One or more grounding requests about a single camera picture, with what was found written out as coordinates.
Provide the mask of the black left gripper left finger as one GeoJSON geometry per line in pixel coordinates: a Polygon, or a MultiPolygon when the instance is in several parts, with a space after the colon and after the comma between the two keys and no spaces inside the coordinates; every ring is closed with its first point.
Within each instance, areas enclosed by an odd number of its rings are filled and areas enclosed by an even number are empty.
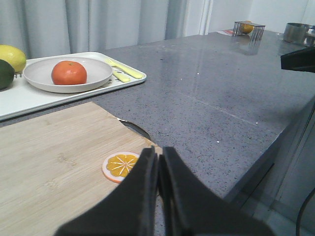
{"type": "Polygon", "coordinates": [[[152,236],[158,181],[154,147],[142,150],[127,177],[101,202],[63,224],[57,236],[152,236]]]}

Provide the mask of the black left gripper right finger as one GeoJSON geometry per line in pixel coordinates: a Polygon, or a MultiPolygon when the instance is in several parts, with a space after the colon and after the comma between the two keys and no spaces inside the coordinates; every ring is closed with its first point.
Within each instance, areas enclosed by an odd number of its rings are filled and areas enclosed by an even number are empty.
{"type": "Polygon", "coordinates": [[[158,189],[167,236],[272,236],[263,222],[249,217],[209,190],[173,147],[159,157],[158,189]]]}

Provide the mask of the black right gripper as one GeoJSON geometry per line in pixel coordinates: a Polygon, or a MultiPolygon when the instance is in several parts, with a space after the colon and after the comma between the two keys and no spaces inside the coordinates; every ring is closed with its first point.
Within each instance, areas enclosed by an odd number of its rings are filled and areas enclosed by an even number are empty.
{"type": "Polygon", "coordinates": [[[281,56],[281,69],[315,72],[315,48],[308,47],[281,56]]]}

